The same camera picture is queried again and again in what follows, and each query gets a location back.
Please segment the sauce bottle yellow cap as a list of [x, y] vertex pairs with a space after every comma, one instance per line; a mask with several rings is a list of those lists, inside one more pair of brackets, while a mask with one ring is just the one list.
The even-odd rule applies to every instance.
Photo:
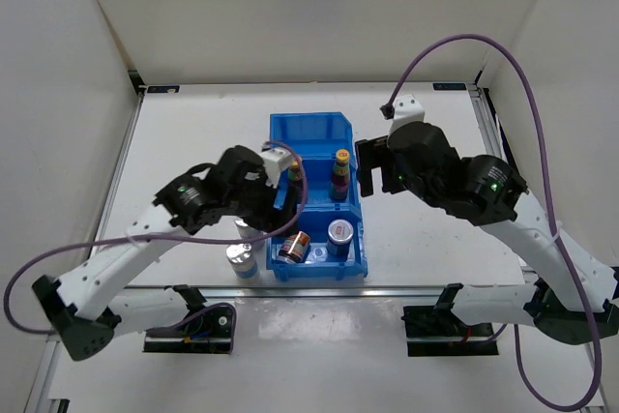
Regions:
[[350, 186], [350, 153], [339, 149], [335, 153], [332, 168], [329, 195], [334, 201], [345, 201]]
[[301, 165], [294, 161], [288, 168], [288, 183], [290, 186], [294, 186], [296, 189], [301, 190], [303, 188], [303, 173]]

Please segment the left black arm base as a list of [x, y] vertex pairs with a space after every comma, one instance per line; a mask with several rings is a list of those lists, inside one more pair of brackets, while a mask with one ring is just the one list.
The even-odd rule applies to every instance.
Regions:
[[171, 329], [156, 329], [146, 333], [143, 353], [229, 355], [233, 351], [237, 311], [229, 303], [204, 305], [193, 310], [196, 317]]

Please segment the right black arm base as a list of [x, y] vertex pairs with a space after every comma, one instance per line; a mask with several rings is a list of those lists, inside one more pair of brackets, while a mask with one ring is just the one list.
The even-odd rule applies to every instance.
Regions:
[[406, 306], [404, 325], [409, 357], [498, 356], [497, 334], [490, 323], [467, 326], [433, 306]]

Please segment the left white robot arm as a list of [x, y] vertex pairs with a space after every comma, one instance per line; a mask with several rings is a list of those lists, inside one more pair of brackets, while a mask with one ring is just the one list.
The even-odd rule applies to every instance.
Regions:
[[198, 232], [224, 217], [257, 230], [257, 239], [281, 235], [297, 222], [305, 188], [289, 188], [275, 205], [279, 180], [301, 158], [269, 141], [259, 153], [236, 145], [216, 163], [201, 163], [174, 178], [154, 197], [124, 236], [99, 241], [99, 250], [69, 272], [42, 276], [32, 289], [70, 357], [79, 362], [120, 336], [146, 332], [189, 339], [214, 334], [215, 311], [198, 288], [177, 284], [130, 296], [125, 287], [181, 243], [200, 243]]

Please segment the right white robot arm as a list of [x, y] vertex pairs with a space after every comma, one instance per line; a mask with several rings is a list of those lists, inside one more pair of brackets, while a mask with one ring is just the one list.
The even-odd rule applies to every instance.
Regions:
[[594, 258], [559, 227], [552, 227], [525, 180], [492, 155], [460, 157], [443, 131], [412, 122], [389, 135], [356, 142], [361, 195], [373, 193], [371, 172], [381, 171], [386, 193], [408, 191], [426, 205], [470, 222], [498, 239], [537, 274], [532, 284], [447, 285], [437, 302], [411, 318], [414, 335], [454, 336], [486, 323], [535, 327], [551, 339], [592, 341], [581, 285], [598, 334], [618, 333], [618, 271]]

